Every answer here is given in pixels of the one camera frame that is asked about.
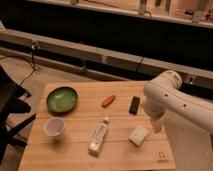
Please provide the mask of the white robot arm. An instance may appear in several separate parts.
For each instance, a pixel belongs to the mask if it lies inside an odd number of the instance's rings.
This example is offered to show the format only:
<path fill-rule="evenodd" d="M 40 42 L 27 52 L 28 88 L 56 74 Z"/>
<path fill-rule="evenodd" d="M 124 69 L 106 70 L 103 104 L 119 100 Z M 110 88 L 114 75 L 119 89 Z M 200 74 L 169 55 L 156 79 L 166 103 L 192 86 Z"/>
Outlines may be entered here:
<path fill-rule="evenodd" d="M 161 118 L 171 110 L 213 134 L 213 103 L 180 91 L 181 76 L 166 70 L 144 85 L 144 111 L 152 118 Z"/>

